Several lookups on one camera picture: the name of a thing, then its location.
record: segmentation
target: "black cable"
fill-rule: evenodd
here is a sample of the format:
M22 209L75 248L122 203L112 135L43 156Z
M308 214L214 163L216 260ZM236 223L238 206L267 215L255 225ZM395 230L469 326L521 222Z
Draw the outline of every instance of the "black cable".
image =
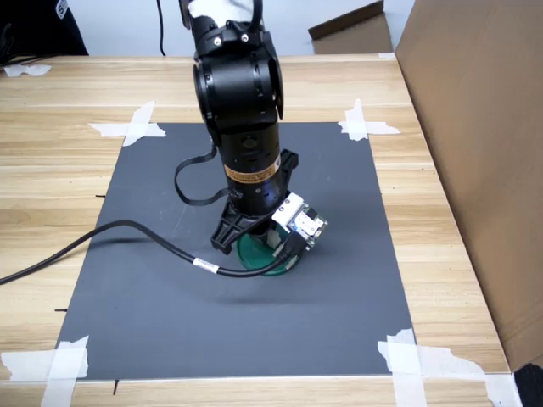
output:
M262 0L253 0L253 18L247 28L248 32L256 32L260 28L263 8Z
M160 5L160 0L156 0L156 7L159 10L159 20L160 20L160 51L163 56L166 56L164 52L164 21L162 20L162 6Z
M18 280L24 276L28 276L32 273L35 273L36 271L39 271L41 269L44 269L45 267L53 264L57 260L59 260L62 256L67 254L69 251L73 250L77 246L84 243L86 240L90 239L91 237L94 237L98 235L99 233L102 233L103 231L107 231L108 229L112 229L114 227L119 226L128 226L132 227L134 229L138 229L141 233L144 235L147 235L147 237L150 237L152 240L157 242L160 246L165 248L166 250L172 252L177 257L180 257L181 259L193 263L194 262L194 256L191 254L185 252L181 248L175 246L174 244L168 242L163 237L157 235L155 232L148 229L146 226L142 225L141 223L137 223L133 220L114 220L113 222L106 223L105 225L101 225L94 229L93 231L90 231L86 233L85 235L81 236L79 239L75 240L62 250L58 251L57 253L53 254L52 256L48 257L45 260L40 261L39 263L36 263L35 265L32 265L31 267L28 267L24 270L18 271L10 276L5 276L4 278L0 278L0 286L3 284L7 284L8 282L13 282L15 280ZM276 260L273 261L271 264L261 267L259 269L254 270L233 270L228 269L225 267L219 267L216 274L220 276L227 276L227 277L255 277L255 276L261 276L268 271L271 271L278 267L279 265L282 265L289 261L293 256L288 255L287 252L279 254L277 256Z
M177 177L179 176L179 173L181 172L183 168L188 167L189 165L192 165L192 164L201 164L201 163L206 163L207 161L211 161L216 156L216 154L217 154L217 148L215 145L212 145L210 153L207 153L206 155L199 155L198 157L193 157L191 159L186 159L177 166L176 173L174 175L174 184L176 187L177 195L179 195L179 198L185 204L191 205L191 206L206 206L232 193L232 190L230 188L222 188L219 192L217 192L211 198L191 199L191 198L187 198L185 194L181 191L181 187L179 187L179 184L177 182Z

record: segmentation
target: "orange label band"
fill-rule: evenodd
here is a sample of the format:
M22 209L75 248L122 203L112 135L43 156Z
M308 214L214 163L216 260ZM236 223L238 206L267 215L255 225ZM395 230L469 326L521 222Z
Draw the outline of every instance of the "orange label band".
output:
M277 170L279 170L280 166L281 155L277 156L275 163L259 172L237 172L227 166L224 166L224 170L227 173L228 178L232 178L235 182L239 182L240 184L260 184L261 182L272 178Z

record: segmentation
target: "cable connector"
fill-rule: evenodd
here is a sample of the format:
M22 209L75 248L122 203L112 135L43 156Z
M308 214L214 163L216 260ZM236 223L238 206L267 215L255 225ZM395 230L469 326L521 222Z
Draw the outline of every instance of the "cable connector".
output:
M285 256L286 259L291 259L304 253L307 241L298 232L293 231L285 239L282 246L280 255Z

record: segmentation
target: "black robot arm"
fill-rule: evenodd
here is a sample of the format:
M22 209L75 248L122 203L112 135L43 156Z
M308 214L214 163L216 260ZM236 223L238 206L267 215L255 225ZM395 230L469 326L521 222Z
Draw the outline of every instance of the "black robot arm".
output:
M243 234L266 233L270 218L286 197L298 155L279 148L278 124L283 117L283 81L272 37L264 30L262 1L254 0L249 22L227 20L223 26L207 15L193 17L183 2L183 22L196 46L194 87L200 112L214 146L221 154L228 189L195 201L176 185L186 204L209 204L227 195L221 221L211 238L228 254Z

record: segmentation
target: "black cloth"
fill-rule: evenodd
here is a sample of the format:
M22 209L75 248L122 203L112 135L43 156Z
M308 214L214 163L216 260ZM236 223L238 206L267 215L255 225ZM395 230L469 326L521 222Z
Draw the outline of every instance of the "black cloth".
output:
M66 0L0 2L2 33L2 60L21 54L88 55Z

